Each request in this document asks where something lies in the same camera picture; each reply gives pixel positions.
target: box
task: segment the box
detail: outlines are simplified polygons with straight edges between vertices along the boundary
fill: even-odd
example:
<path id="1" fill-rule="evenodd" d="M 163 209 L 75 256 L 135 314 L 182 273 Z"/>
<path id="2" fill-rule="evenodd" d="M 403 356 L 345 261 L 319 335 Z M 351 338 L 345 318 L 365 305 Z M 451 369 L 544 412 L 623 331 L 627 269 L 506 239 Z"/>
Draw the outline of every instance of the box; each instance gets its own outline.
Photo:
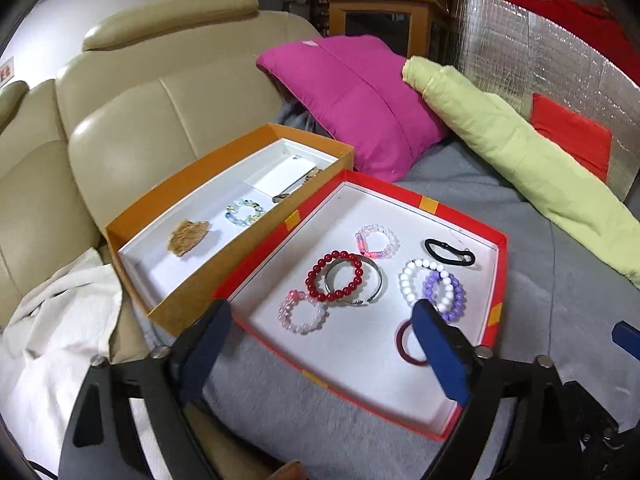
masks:
<path id="1" fill-rule="evenodd" d="M 319 171 L 304 183 L 305 161 Z M 211 293 L 266 236 L 313 193 L 353 167 L 353 148 L 333 139 L 267 124 L 188 165 L 137 200 L 106 227 L 113 265 L 134 303 L 172 335 L 194 323 Z M 290 194 L 274 203 L 274 194 Z M 267 212 L 246 228 L 224 219 L 236 198 Z M 184 219 L 211 228 L 178 258 L 166 250 Z"/>
<path id="2" fill-rule="evenodd" d="M 368 224 L 390 229 L 400 241 L 393 257 L 376 260 L 384 277 L 382 295 L 363 306 L 332 303 L 320 329 L 309 334 L 283 328 L 279 307 L 288 291 L 306 290 L 306 274 L 324 254 L 357 252 L 354 235 Z M 245 332 L 317 384 L 396 424 L 441 440 L 449 435 L 460 409 L 446 398 L 430 367 L 407 363 L 396 349 L 398 327 L 411 315 L 399 275 L 409 260 L 432 260 L 423 246 L 426 238 L 468 248 L 476 255 L 470 267 L 445 267 L 467 293 L 465 315 L 455 326 L 471 344 L 491 347 L 502 312 L 506 236 L 435 200 L 353 171 L 340 172 L 301 203 L 228 276 L 214 297 L 229 299 L 234 319 Z M 377 239 L 369 236 L 367 243 L 377 251 L 386 242 L 380 234 Z M 362 290 L 354 295 L 366 299 L 377 278 L 367 264 L 362 268 Z M 415 290 L 421 290 L 417 285 L 427 276 L 423 271 L 415 278 Z M 353 269 L 345 265 L 333 280 L 344 286 L 352 277 Z M 296 324 L 311 320 L 316 308 L 301 302 L 291 319 Z M 415 336 L 410 335 L 406 349 L 415 358 L 424 357 Z"/>

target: maroon bangle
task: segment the maroon bangle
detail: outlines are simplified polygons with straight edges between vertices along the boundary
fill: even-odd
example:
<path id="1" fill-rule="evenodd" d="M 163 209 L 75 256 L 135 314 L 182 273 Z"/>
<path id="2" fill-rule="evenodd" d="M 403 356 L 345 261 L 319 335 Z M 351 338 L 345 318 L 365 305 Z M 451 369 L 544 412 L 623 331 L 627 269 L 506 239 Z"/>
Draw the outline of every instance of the maroon bangle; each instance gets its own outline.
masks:
<path id="1" fill-rule="evenodd" d="M 411 320 L 407 319 L 404 323 L 402 323 L 402 325 L 400 325 L 398 332 L 396 332 L 396 348 L 398 349 L 398 353 L 400 354 L 400 357 L 402 359 L 404 359 L 406 362 L 408 362 L 411 365 L 429 366 L 429 361 L 427 361 L 427 359 L 425 359 L 424 361 L 418 361 L 418 359 L 411 357 L 404 349 L 404 341 L 403 341 L 404 333 L 410 326 L 411 326 Z"/>
<path id="2" fill-rule="evenodd" d="M 328 264 L 330 261 L 335 260 L 336 258 L 343 258 L 349 260 L 351 265 L 354 267 L 353 272 L 353 280 L 349 283 L 349 285 L 345 286 L 343 289 L 338 289 L 335 292 L 329 292 L 325 294 L 324 292 L 318 292 L 318 288 L 316 287 L 316 277 L 320 272 L 322 272 L 322 268 Z M 341 300 L 345 296 L 350 295 L 354 292 L 358 285 L 362 283 L 362 275 L 364 274 L 362 270 L 362 262 L 360 261 L 357 254 L 348 253 L 347 251 L 332 251 L 331 254 L 325 254 L 324 258 L 320 258 L 318 262 L 314 265 L 314 268 L 308 272 L 306 275 L 305 285 L 306 290 L 309 291 L 309 295 L 312 298 L 316 298 L 318 301 L 337 301 Z"/>

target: magenta pillow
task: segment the magenta pillow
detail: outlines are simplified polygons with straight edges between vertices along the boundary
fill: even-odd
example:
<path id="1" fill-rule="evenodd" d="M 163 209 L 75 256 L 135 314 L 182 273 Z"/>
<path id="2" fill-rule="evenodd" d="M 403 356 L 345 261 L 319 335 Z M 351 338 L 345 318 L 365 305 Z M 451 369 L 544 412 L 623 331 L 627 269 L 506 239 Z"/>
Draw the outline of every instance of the magenta pillow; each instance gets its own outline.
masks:
<path id="1" fill-rule="evenodd" d="M 402 81 L 405 62 L 373 36 L 333 36 L 271 48 L 256 64 L 334 139 L 354 147 L 356 170 L 395 182 L 447 131 Z"/>

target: red cushion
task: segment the red cushion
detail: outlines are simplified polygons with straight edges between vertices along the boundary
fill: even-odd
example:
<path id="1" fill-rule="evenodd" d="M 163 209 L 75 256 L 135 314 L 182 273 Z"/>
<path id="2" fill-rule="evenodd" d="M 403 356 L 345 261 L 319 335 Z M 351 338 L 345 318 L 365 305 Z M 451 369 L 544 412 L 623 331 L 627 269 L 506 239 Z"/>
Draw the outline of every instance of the red cushion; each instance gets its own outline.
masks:
<path id="1" fill-rule="evenodd" d="M 613 137 L 610 130 L 540 94 L 533 94 L 531 126 L 601 181 L 607 181 Z"/>
<path id="2" fill-rule="evenodd" d="M 606 10 L 571 0 L 512 0 L 575 34 L 640 86 L 640 53 Z"/>

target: blue crystal bracelet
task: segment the blue crystal bracelet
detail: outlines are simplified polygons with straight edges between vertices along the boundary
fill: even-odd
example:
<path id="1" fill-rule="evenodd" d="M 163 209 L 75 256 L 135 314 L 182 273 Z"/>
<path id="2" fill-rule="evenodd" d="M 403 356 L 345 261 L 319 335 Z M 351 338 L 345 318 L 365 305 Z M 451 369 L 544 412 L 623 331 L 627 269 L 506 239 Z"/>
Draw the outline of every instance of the blue crystal bracelet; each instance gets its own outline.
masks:
<path id="1" fill-rule="evenodd" d="M 238 209 L 241 207 L 252 207 L 254 208 L 254 212 L 242 220 L 236 216 Z M 235 200 L 232 204 L 226 206 L 225 218 L 237 226 L 249 227 L 249 225 L 253 224 L 262 215 L 264 215 L 264 209 L 260 204 L 253 200 L 243 198 L 242 200 Z"/>

